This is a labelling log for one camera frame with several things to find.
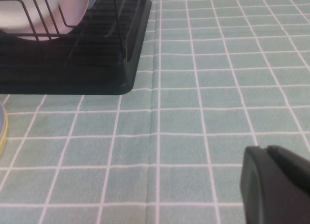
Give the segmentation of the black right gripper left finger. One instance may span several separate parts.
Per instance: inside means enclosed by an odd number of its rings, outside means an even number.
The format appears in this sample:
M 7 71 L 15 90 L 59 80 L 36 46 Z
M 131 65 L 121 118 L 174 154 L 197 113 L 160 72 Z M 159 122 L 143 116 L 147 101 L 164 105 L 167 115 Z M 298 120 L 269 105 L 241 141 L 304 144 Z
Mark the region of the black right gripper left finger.
M 310 222 L 310 162 L 290 150 L 246 147 L 240 190 L 247 224 Z

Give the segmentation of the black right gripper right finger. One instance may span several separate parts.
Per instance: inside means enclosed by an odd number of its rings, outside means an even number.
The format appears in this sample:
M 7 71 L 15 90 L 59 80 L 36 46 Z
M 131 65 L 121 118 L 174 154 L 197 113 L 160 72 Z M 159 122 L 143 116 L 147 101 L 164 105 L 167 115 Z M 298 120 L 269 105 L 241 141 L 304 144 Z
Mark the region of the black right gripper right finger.
M 267 200 L 309 200 L 310 162 L 280 146 L 266 148 Z

